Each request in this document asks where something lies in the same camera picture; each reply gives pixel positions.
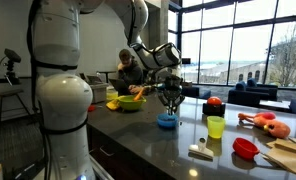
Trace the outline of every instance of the green bowl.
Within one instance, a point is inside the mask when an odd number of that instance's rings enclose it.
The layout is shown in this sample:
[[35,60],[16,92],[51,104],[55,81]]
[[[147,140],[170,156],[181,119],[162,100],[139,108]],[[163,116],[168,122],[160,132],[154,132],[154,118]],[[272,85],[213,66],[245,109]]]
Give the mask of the green bowl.
[[136,111],[139,110],[142,103],[146,102],[146,99],[141,96],[141,98],[138,101],[133,101],[134,95],[129,95],[129,96],[120,96],[118,98],[119,100],[119,106],[123,110],[127,111]]

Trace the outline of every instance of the cabinet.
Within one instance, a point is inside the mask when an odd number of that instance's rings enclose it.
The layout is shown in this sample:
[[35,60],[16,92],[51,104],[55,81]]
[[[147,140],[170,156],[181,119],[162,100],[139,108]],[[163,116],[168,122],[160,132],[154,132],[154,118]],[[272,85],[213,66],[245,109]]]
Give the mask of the cabinet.
[[107,135],[88,126],[90,155],[114,179],[173,179]]

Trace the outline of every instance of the tree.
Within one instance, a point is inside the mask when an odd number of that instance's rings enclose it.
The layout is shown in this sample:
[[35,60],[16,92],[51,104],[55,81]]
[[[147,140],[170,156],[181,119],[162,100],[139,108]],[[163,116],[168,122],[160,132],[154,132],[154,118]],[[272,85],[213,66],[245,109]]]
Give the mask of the tree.
[[280,42],[271,47],[270,81],[281,86],[296,85],[296,24],[288,26]]

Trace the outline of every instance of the countertop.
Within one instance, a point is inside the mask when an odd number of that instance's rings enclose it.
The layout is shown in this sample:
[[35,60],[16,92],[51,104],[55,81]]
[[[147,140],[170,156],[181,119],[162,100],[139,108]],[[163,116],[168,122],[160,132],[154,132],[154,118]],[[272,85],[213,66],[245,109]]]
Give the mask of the countertop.
[[[237,137],[253,142],[261,152],[269,149],[267,142],[275,139],[249,124],[239,124],[238,113],[255,115],[268,110],[226,104],[226,127],[220,140],[208,137],[207,116],[202,113],[205,100],[188,98],[180,105],[179,123],[174,130],[165,130],[156,123],[156,117],[166,112],[158,97],[146,96],[147,102],[136,112],[110,111],[105,103],[89,113],[88,125],[104,133],[117,143],[142,157],[175,179],[296,179],[296,175],[269,164],[262,156],[245,161],[235,155],[232,144]],[[296,138],[296,115],[275,112],[278,120],[291,128]],[[207,148],[213,160],[196,157],[188,152],[191,144],[207,139]]]

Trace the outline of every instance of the plastic cup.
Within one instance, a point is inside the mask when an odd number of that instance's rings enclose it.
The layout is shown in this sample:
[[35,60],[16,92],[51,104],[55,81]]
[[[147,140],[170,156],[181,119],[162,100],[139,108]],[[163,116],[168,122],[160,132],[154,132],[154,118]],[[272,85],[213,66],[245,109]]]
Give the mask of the plastic cup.
[[207,126],[208,135],[214,139],[220,139],[225,129],[226,121],[224,118],[219,116],[208,116]]

